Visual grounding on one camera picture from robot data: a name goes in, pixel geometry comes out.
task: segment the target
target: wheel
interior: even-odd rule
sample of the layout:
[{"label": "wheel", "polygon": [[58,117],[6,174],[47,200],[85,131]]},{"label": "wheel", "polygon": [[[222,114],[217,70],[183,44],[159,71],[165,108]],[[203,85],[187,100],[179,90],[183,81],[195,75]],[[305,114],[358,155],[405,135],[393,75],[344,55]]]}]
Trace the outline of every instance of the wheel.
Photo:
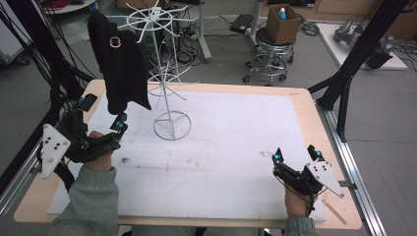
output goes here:
[{"label": "wheel", "polygon": [[251,76],[249,76],[249,75],[246,75],[244,78],[243,78],[243,83],[245,83],[245,84],[247,84],[249,81],[251,80]]},{"label": "wheel", "polygon": [[290,56],[290,57],[288,58],[288,60],[287,60],[287,62],[288,62],[289,64],[291,64],[293,61],[294,61],[294,57],[293,57],[293,56]]},{"label": "wheel", "polygon": [[285,81],[286,80],[286,75],[279,75],[278,79],[280,81]]}]

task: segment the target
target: black cloth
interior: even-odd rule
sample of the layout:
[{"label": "black cloth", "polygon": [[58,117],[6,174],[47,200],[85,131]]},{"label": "black cloth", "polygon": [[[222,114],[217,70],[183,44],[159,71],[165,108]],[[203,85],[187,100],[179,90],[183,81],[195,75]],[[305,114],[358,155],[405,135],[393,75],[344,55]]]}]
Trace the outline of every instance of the black cloth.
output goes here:
[{"label": "black cloth", "polygon": [[138,36],[118,30],[101,13],[89,16],[89,41],[105,80],[108,111],[117,115],[129,101],[151,110],[148,101],[149,57]]}]

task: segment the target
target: cardboard box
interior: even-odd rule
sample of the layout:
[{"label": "cardboard box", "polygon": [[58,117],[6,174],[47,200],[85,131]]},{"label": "cardboard box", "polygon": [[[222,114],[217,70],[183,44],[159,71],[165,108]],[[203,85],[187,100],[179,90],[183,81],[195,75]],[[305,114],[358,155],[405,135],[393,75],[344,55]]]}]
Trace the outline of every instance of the cardboard box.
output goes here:
[{"label": "cardboard box", "polygon": [[395,39],[417,40],[417,1],[410,1],[387,31]]},{"label": "cardboard box", "polygon": [[[129,8],[126,3],[129,3],[132,7],[138,9],[151,8],[155,5],[156,0],[117,0],[117,6],[119,8]],[[169,0],[159,0],[159,7],[164,7],[169,3]]]},{"label": "cardboard box", "polygon": [[[276,15],[281,8],[285,9],[287,20],[282,21]],[[269,6],[267,31],[275,43],[293,43],[297,36],[301,18],[288,4]]]}]

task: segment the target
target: wooden table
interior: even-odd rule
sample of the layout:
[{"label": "wooden table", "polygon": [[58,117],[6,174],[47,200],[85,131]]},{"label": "wooden table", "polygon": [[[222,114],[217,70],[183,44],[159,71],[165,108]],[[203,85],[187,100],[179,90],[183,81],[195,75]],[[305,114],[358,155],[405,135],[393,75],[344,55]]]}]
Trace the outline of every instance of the wooden table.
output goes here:
[{"label": "wooden table", "polygon": [[[344,180],[341,168],[338,165],[333,149],[330,145],[326,130],[319,117],[311,95],[304,88],[267,88],[249,86],[226,85],[182,85],[179,90],[199,92],[226,92],[244,94],[268,94],[288,96],[292,100],[297,115],[299,126],[303,134],[305,144],[315,144],[326,153],[328,160],[338,178]],[[103,80],[95,80],[89,83],[86,93],[101,95],[105,91]],[[87,122],[95,110],[97,102],[89,113],[85,113]],[[15,212],[15,220],[19,222],[51,222],[57,215],[47,213],[49,204],[54,196],[59,178],[52,175],[45,181],[38,174],[32,182],[25,197]],[[327,229],[358,229],[362,227],[356,205],[353,202],[347,188],[344,188],[346,196],[340,199],[331,191],[322,194],[322,201],[327,212],[328,220],[316,223],[317,228]],[[160,217],[134,217],[120,216],[120,224],[131,225],[188,225],[188,226],[225,226],[225,227],[257,227],[257,228],[283,228],[283,220],[263,219],[204,219],[204,218],[160,218]]]}]

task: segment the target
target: bracket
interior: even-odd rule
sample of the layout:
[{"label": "bracket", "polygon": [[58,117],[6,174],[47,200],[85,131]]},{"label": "bracket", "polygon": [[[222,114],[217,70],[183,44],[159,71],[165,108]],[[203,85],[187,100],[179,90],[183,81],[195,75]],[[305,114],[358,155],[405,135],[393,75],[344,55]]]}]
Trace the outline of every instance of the bracket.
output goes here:
[{"label": "bracket", "polygon": [[48,179],[71,142],[59,133],[53,126],[43,126],[42,179]]}]

